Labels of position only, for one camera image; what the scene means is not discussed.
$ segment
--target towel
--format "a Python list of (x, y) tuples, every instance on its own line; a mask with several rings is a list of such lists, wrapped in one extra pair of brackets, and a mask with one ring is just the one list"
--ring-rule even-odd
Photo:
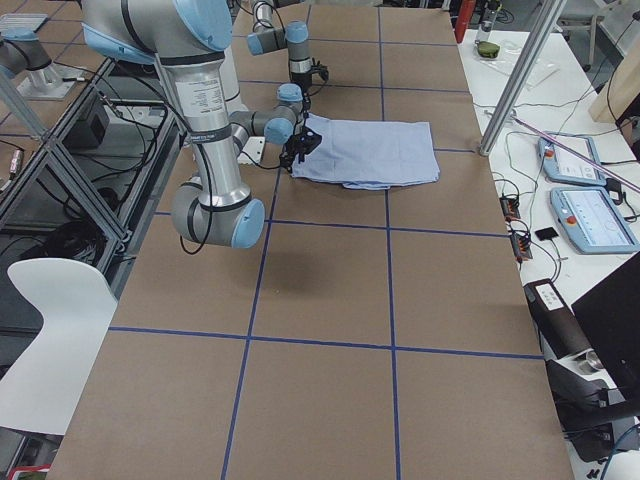
[(322, 135), (322, 143), (303, 163), (294, 162), (293, 177), (386, 190), (435, 182), (440, 176), (427, 122), (359, 122), (309, 115), (307, 126)]

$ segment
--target label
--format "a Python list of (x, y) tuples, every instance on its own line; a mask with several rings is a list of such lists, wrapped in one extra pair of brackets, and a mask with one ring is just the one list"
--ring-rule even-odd
[(538, 285), (536, 287), (536, 290), (538, 291), (540, 299), (546, 305), (548, 310), (558, 310), (559, 308), (564, 307), (562, 300), (558, 298), (558, 294), (548, 283), (544, 285)]
[(176, 82), (180, 106), (187, 117), (206, 117), (224, 108), (220, 80)]

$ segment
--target white chair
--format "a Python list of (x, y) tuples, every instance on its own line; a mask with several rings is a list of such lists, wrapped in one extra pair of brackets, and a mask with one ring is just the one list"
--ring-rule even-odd
[(64, 435), (117, 301), (98, 270), (75, 260), (24, 260), (8, 274), (44, 325), (0, 380), (0, 426)]
[(588, 72), (593, 65), (598, 24), (617, 5), (625, 2), (626, 0), (567, 0), (558, 18), (558, 26), (568, 32), (565, 38), (568, 38), (573, 30), (589, 31), (589, 62), (583, 65), (585, 72)]

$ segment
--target white table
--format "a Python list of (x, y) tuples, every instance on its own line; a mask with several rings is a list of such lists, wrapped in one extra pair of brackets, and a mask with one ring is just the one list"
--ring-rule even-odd
[[(492, 108), (498, 102), (507, 82), (507, 76), (488, 67), (480, 61), (475, 52), (475, 31), (468, 31), (464, 42), (459, 46), (460, 55), (464, 65), (465, 74), (469, 82), (469, 88), (476, 106), (476, 116), (480, 129), (484, 131), (490, 116), (485, 112), (493, 111)], [(490, 40), (494, 43), (511, 42), (524, 45), (527, 32), (503, 32), (494, 31)], [(523, 103), (562, 105), (566, 102), (577, 100), (590, 89), (590, 83), (582, 71), (580, 64), (575, 59), (568, 45), (560, 34), (552, 34), (541, 54), (541, 58), (554, 63), (558, 70), (548, 76), (533, 88), (525, 88), (516, 102), (516, 113), (519, 118), (540, 130), (562, 131), (574, 134), (599, 134), (615, 129), (613, 124), (599, 124), (591, 120), (588, 108), (596, 98), (595, 92), (591, 93), (578, 103), (575, 113), (566, 119), (576, 106), (575, 103), (564, 107), (550, 106), (521, 106)], [(517, 173), (509, 166), (509, 156), (506, 152), (505, 137), (509, 132), (528, 132), (515, 124), (508, 124), (503, 129), (498, 142), (493, 148), (489, 161), (492, 171), (496, 172), (495, 178), (507, 178), (518, 185), (521, 192), (530, 192), (533, 183), (523, 175)], [(604, 135), (593, 137), (596, 149), (602, 161), (614, 162), (633, 159), (626, 142), (622, 136), (614, 131)], [(537, 137), (512, 134), (508, 138), (513, 165), (531, 177), (536, 177), (540, 170), (540, 161), (537, 154)], [(615, 171), (634, 183), (640, 183), (640, 166), (628, 164), (611, 167)], [(497, 182), (498, 192), (502, 191), (502, 183)], [(594, 284), (602, 280), (609, 273), (630, 258), (629, 255), (581, 255), (569, 243), (561, 228), (555, 221), (549, 204), (549, 191), (560, 184), (548, 181), (544, 174), (540, 175), (538, 188), (533, 204), (532, 195), (523, 195), (520, 198), (520, 212), (531, 231), (553, 226), (560, 237), (555, 239), (560, 256), (566, 258), (562, 261), (562, 272), (555, 285), (566, 302), (571, 305), (575, 300), (587, 292)], [(514, 189), (506, 185), (505, 192), (513, 193)], [(628, 200), (637, 211), (640, 211), (640, 197), (628, 192)], [(631, 212), (621, 207), (624, 215)], [(631, 224), (634, 234), (640, 238), (640, 223)], [(549, 252), (555, 256), (555, 251), (549, 242), (542, 242)], [(534, 280), (550, 278), (554, 266), (552, 260), (537, 249), (533, 248), (534, 259), (526, 261), (522, 265), (521, 280), (523, 285)], [(597, 464), (585, 464), (579, 460), (575, 452), (572, 452), (572, 465), (576, 478), (584, 478), (584, 475), (592, 468), (600, 468)], [(630, 452), (616, 455), (612, 466), (607, 472), (606, 480), (630, 480), (640, 478), (640, 453)]]

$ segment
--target blue joint cap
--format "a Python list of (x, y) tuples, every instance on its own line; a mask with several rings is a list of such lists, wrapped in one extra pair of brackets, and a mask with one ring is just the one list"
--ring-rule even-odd
[(264, 126), (264, 138), (275, 145), (284, 145), (293, 135), (293, 125), (286, 118), (272, 118)]
[(125, 60), (132, 63), (140, 63), (142, 65), (153, 65), (155, 58), (142, 50), (138, 50), (131, 45), (121, 42), (117, 38), (105, 35), (95, 28), (83, 23), (84, 41), (89, 47), (96, 52), (101, 53), (105, 57), (112, 57), (117, 60)]
[(4, 65), (0, 65), (0, 73), (7, 77), (9, 80), (16, 78), (16, 74)]
[(35, 42), (38, 36), (33, 30), (24, 27), (10, 28), (2, 33), (2, 37), (12, 42)]
[(247, 35), (247, 46), (249, 47), (251, 55), (262, 55), (264, 53), (260, 38), (258, 38), (258, 35), (255, 33)]
[(182, 23), (205, 47), (223, 52), (231, 45), (233, 24), (225, 0), (173, 0)]
[(258, 199), (251, 200), (238, 218), (231, 237), (233, 248), (253, 247), (264, 227), (264, 205)]
[(291, 43), (306, 42), (309, 39), (307, 24), (298, 20), (291, 22), (285, 29), (284, 38), (287, 39), (287, 42)]
[(302, 90), (295, 83), (283, 83), (278, 87), (277, 96), (281, 102), (301, 102)]

